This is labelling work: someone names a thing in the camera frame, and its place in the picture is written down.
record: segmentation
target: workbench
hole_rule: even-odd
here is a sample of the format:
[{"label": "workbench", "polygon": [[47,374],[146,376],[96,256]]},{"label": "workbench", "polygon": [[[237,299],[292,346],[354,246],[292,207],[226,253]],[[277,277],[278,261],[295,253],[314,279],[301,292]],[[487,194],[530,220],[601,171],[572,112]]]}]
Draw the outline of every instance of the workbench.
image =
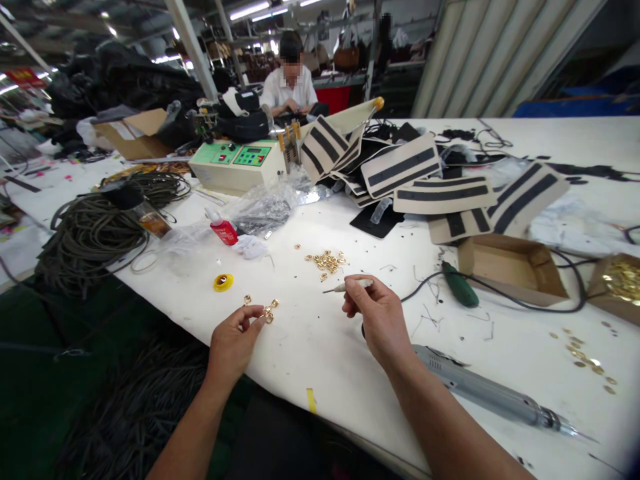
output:
[{"label": "workbench", "polygon": [[[394,122],[401,125],[404,121]],[[605,164],[622,171],[640,171],[640,119],[636,117],[487,122],[513,142],[514,146],[505,150],[514,155],[548,155],[557,163]],[[420,119],[411,123],[433,132],[483,128],[475,119]],[[636,183],[586,179],[588,184],[572,186],[571,193],[612,219],[630,225],[640,223]],[[19,206],[21,198],[14,198]],[[64,201],[56,202],[56,208]],[[208,204],[204,197],[193,194],[166,210],[174,214],[178,225],[202,222],[206,228],[203,207]],[[313,389],[320,417],[351,432],[352,438],[368,445],[369,450],[377,450],[378,456],[394,468],[425,477],[429,467],[384,371],[362,338],[361,316],[348,319],[341,311],[342,295],[321,292],[344,281],[345,275],[370,273],[404,297],[420,279],[438,269],[439,248],[431,244],[423,217],[407,215],[386,238],[378,240],[349,225],[358,212],[350,199],[336,195],[296,208],[267,241],[270,257],[245,260],[211,233],[197,254],[200,267],[186,275],[176,275],[157,262],[146,272],[125,269],[117,276],[206,344],[216,325],[242,306],[245,295],[262,305],[278,299],[275,320],[260,335],[248,376],[272,394],[306,410],[307,389]],[[157,241],[152,241],[149,249],[156,245]],[[347,264],[321,282],[320,271],[304,257],[325,250],[344,252]],[[446,248],[444,258],[457,264],[453,248]],[[579,269],[588,282],[592,266]],[[223,273],[232,274],[234,284],[228,291],[217,293],[213,281]],[[571,300],[554,308],[570,309],[577,302],[576,281],[570,269],[562,270],[561,275]],[[442,277],[434,279],[431,290],[424,286],[403,304],[412,343],[428,345],[471,364],[470,370],[529,395],[599,441],[572,439],[516,423],[458,398],[534,476],[619,477],[604,462],[623,471],[635,459],[639,445],[640,329],[590,304],[576,314],[540,313],[524,310],[493,293],[476,292],[480,306],[469,310],[454,300]],[[617,336],[602,325],[604,321],[611,324]],[[574,366],[575,359],[565,348],[569,341],[563,329],[582,339],[583,351],[599,360],[606,375],[617,380],[616,395],[604,390],[604,377]]]}]

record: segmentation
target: screwdriver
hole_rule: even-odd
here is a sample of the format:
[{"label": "screwdriver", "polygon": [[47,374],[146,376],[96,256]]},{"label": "screwdriver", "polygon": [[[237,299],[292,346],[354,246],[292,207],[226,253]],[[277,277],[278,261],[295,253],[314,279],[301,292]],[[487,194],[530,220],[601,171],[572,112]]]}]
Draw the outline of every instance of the screwdriver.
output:
[{"label": "screwdriver", "polygon": [[[373,280],[369,280],[369,279],[364,279],[364,280],[356,280],[356,282],[358,282],[360,285],[362,285],[362,288],[367,288],[373,285]],[[324,291],[323,293],[330,293],[330,292],[344,292],[347,291],[347,284],[346,283],[341,283],[340,285],[338,285],[336,288],[334,288],[333,290],[327,290]]]}]

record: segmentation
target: green screwdriver handle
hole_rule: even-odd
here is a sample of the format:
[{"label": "green screwdriver handle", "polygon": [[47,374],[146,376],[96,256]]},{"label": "green screwdriver handle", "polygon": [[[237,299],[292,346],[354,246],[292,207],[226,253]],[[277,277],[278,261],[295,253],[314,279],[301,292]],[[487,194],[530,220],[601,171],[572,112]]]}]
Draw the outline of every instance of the green screwdriver handle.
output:
[{"label": "green screwdriver handle", "polygon": [[445,272],[445,278],[447,283],[460,304],[466,308],[476,308],[480,304],[478,296],[475,294],[467,280],[460,275],[451,275],[451,273],[458,273],[452,264],[446,261],[442,261],[442,271]]}]

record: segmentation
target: cardboard box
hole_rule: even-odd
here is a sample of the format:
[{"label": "cardboard box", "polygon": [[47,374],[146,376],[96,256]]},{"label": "cardboard box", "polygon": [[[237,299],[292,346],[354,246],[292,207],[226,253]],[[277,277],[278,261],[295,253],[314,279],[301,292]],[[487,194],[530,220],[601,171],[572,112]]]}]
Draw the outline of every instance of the cardboard box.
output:
[{"label": "cardboard box", "polygon": [[460,272],[533,305],[548,307],[569,298],[551,252],[542,243],[494,233],[470,237],[458,248],[458,266]]},{"label": "cardboard box", "polygon": [[610,294],[605,281],[602,278],[609,267],[619,261],[625,261],[640,268],[639,258],[632,257],[631,255],[626,255],[624,253],[612,255],[598,261],[595,265],[595,269],[593,270],[591,282],[589,283],[587,301],[590,304],[615,315],[616,317],[620,317],[623,320],[640,326],[640,306],[634,305],[630,301],[622,300],[622,298]]},{"label": "cardboard box", "polygon": [[127,160],[163,158],[173,149],[154,135],[167,119],[162,109],[148,110],[120,121],[98,123],[96,132],[104,135]]}]

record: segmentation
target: control panel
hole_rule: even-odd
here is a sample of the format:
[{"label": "control panel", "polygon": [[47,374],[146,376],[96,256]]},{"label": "control panel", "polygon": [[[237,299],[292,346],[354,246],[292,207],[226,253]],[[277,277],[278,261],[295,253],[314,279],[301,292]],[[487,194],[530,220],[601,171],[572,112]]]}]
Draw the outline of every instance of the control panel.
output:
[{"label": "control panel", "polygon": [[261,167],[271,147],[244,146],[240,154],[233,162],[234,165],[248,165],[250,167]]},{"label": "control panel", "polygon": [[216,163],[229,165],[238,153],[240,145],[234,143],[204,143],[191,161],[196,163]]}]

